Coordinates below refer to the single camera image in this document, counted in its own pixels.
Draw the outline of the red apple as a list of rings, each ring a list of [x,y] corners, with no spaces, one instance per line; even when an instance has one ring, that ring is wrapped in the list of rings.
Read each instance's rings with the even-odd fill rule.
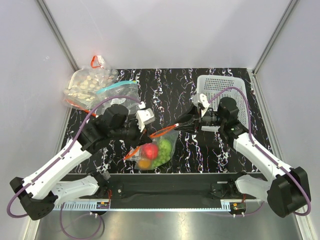
[[[150,160],[155,160],[158,152],[159,148],[155,143],[147,143],[141,147],[141,155]]]

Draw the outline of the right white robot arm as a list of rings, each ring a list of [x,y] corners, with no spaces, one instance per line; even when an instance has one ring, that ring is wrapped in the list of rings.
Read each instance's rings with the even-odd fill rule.
[[[238,173],[227,185],[228,195],[239,198],[246,194],[268,203],[281,218],[298,209],[311,211],[311,193],[308,174],[302,167],[293,168],[266,150],[238,119],[239,109],[231,97],[223,97],[214,111],[208,103],[197,103],[176,121],[178,131],[197,134],[217,127],[222,142],[241,153],[265,177],[264,180],[247,173]]]

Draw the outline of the clear bag orange zipper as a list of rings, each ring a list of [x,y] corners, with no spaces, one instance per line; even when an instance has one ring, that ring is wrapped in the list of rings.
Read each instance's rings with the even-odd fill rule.
[[[165,127],[151,135],[151,143],[138,146],[124,157],[126,161],[135,162],[135,169],[154,170],[172,160],[179,132],[175,130],[178,123]]]

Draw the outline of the brown kiwi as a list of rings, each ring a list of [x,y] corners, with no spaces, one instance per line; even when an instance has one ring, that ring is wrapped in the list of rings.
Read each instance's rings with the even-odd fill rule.
[[[140,159],[137,166],[140,170],[149,170],[152,166],[152,161],[149,159]]]

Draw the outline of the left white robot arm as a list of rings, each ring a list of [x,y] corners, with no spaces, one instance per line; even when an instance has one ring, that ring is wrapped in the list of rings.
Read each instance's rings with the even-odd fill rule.
[[[76,136],[43,167],[25,178],[15,177],[10,181],[25,216],[35,221],[62,203],[87,196],[103,198],[108,193],[109,182],[98,172],[74,181],[61,181],[75,166],[105,148],[111,140],[130,141],[134,148],[151,143],[147,126],[154,121],[155,115],[150,108],[129,114],[120,104],[113,104],[95,119],[85,120]]]

